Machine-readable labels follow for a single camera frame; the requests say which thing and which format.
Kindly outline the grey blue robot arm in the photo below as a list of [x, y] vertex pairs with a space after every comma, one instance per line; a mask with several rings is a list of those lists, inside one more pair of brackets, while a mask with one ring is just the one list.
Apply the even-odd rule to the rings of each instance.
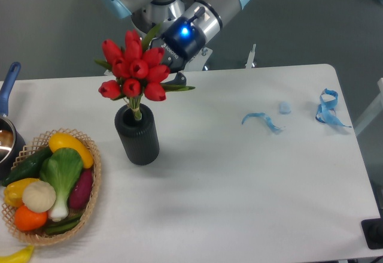
[[185, 85], [179, 72], [189, 66], [202, 70], [209, 58], [206, 45], [251, 0], [101, 0], [119, 19], [130, 18], [145, 36], [159, 25], [149, 46], [163, 47], [162, 62], [176, 74], [173, 84]]

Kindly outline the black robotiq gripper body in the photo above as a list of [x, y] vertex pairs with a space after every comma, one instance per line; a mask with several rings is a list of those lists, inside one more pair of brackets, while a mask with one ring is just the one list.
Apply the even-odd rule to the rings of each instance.
[[160, 63], [168, 66], [170, 72], [178, 72], [205, 44], [203, 32], [189, 23], [186, 17], [180, 17], [160, 37], [154, 38], [149, 47], [161, 47], [165, 53]]

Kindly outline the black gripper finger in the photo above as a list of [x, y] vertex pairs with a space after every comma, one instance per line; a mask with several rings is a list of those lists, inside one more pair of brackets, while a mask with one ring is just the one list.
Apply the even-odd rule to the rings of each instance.
[[178, 71], [175, 74], [174, 79], [166, 81], [163, 84], [185, 86], [187, 84], [187, 79], [186, 79], [186, 77], [185, 77], [183, 72]]

